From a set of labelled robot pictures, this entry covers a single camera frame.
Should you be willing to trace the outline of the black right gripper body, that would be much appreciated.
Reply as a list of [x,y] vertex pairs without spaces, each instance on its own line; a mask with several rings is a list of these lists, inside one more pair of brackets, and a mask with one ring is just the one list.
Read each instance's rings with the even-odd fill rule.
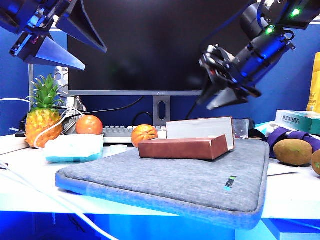
[[220,86],[220,91],[231,88],[247,97],[260,97],[262,93],[255,87],[249,86],[245,77],[237,70],[234,59],[232,54],[219,45],[209,45],[199,59],[199,65],[207,72],[206,82],[216,83]]

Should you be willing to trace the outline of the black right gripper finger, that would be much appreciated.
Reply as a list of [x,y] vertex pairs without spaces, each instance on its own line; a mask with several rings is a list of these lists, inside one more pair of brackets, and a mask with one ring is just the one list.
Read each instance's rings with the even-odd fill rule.
[[226,106],[246,104],[248,102],[247,96],[243,95],[241,91],[227,87],[210,101],[206,108],[210,111]]
[[201,95],[196,100],[196,104],[202,105],[207,100],[209,100],[214,95],[216,95],[220,90],[221,90],[221,87],[215,82],[212,83],[211,81],[206,81],[202,89]]

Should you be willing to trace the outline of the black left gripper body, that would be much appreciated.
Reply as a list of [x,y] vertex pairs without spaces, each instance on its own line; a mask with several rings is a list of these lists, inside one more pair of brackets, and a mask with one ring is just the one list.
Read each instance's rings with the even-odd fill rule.
[[2,0],[0,2],[0,27],[20,35],[9,50],[10,55],[24,62],[49,37],[54,17],[66,9],[64,0]]

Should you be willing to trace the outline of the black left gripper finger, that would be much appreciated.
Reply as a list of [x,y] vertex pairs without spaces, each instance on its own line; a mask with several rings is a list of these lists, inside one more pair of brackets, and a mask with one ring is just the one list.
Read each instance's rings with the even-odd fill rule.
[[103,53],[107,47],[94,28],[83,0],[69,0],[69,6],[58,18],[56,27],[78,41]]
[[48,36],[41,39],[42,45],[26,57],[25,61],[29,64],[66,67],[84,71],[86,66],[69,53],[63,47],[58,45]]

